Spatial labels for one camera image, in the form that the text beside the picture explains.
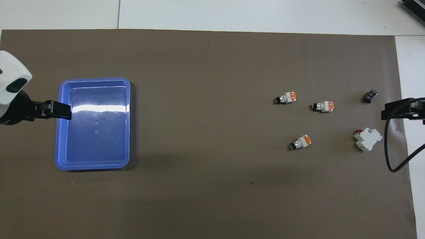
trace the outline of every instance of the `white table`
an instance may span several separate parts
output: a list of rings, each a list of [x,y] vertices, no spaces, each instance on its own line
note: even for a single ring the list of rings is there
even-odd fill
[[[402,97],[425,97],[425,26],[397,0],[0,1],[0,34],[100,28],[395,35]],[[405,120],[405,132],[409,153],[425,142],[421,121]],[[425,153],[409,165],[417,235],[425,239]]]

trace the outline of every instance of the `black capacitor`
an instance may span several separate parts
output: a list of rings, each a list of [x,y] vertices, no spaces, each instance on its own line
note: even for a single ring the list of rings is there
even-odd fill
[[[378,92],[376,90],[371,90],[365,95],[365,97],[363,98],[363,101],[370,104],[370,102],[372,102],[372,100],[377,95],[378,95]]]

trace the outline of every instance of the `blue tray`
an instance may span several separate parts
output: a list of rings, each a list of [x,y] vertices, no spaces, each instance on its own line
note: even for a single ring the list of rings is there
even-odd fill
[[[58,119],[55,164],[61,170],[122,168],[130,156],[130,83],[125,78],[66,80],[59,102],[72,119]]]

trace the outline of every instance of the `blue plastic tray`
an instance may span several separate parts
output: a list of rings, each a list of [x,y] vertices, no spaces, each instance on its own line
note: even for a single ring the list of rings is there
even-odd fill
[[[130,83],[125,78],[66,80],[59,101],[55,164],[61,170],[122,168],[130,156]]]

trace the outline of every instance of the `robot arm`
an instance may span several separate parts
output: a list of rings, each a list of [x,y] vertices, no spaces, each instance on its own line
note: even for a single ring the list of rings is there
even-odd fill
[[[34,118],[71,119],[71,107],[54,100],[32,101],[22,88],[31,80],[28,69],[14,56],[0,51],[0,124],[13,125]]]

